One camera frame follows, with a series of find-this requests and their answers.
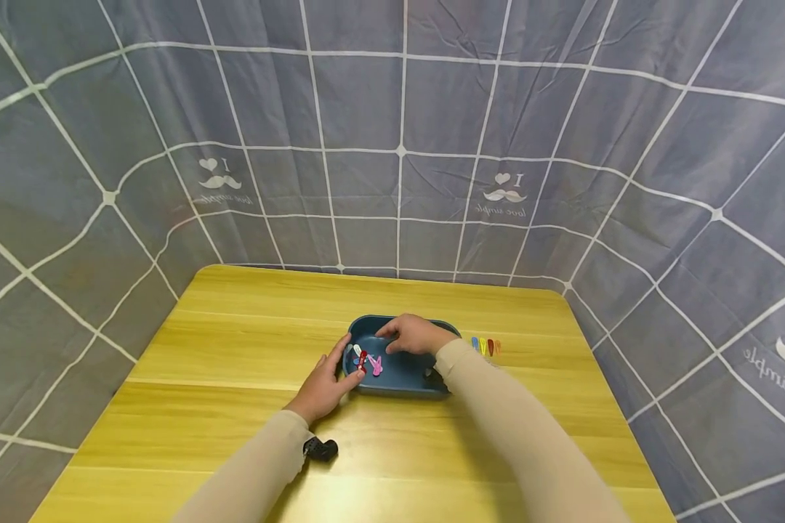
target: gray fabric backdrop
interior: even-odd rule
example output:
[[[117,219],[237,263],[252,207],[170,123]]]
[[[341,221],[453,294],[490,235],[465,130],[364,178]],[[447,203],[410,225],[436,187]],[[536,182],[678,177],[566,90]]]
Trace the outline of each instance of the gray fabric backdrop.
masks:
[[[0,0],[0,522],[215,263],[563,293],[678,519],[785,523],[785,0]]]

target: wood grain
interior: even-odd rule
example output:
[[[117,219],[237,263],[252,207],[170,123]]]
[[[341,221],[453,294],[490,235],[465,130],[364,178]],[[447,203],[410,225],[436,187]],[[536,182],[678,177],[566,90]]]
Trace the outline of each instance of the wood grain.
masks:
[[[493,362],[546,404],[634,522],[674,521],[556,293],[227,266],[196,275],[33,521],[166,521],[355,318],[401,312],[501,340]],[[270,521],[524,521],[510,470],[454,398],[354,394],[315,431],[339,457],[309,463]],[[370,512],[351,508],[358,488]]]

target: hand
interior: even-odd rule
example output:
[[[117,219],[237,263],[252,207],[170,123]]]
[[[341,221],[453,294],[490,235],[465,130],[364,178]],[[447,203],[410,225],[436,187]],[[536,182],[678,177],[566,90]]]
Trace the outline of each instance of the hand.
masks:
[[[333,411],[345,393],[354,389],[363,380],[365,373],[360,370],[355,370],[341,381],[338,381],[335,376],[349,337],[352,335],[347,333],[331,349],[328,356],[323,354],[320,357],[320,361],[305,379],[297,395],[286,405],[286,410],[300,414],[309,425]]]
[[[402,314],[393,318],[381,327],[375,336],[391,338],[398,334],[398,339],[387,345],[387,354],[406,351],[413,354],[433,354],[440,351],[448,342],[459,336],[430,323],[421,316]]]

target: beige sleeve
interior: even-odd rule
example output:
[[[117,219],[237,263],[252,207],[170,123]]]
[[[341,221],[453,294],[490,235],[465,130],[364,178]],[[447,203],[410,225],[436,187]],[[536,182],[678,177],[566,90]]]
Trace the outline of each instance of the beige sleeve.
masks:
[[[627,523],[611,489],[545,406],[466,341],[437,353],[436,369],[512,467],[535,523]]]
[[[257,523],[302,469],[313,436],[297,413],[281,410],[229,458],[172,518],[173,523]]]

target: left hand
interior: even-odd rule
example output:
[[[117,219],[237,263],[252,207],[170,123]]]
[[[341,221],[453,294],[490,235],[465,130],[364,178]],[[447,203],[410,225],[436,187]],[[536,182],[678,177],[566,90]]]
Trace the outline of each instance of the left hand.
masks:
[[[343,351],[350,337],[352,335],[347,333],[331,349],[328,356],[323,354],[320,357],[314,370],[299,388],[297,396],[286,405],[286,410],[299,414],[310,425],[333,411],[345,393],[358,386],[365,376],[361,370],[355,370],[341,381],[335,378],[337,366],[343,358]]]

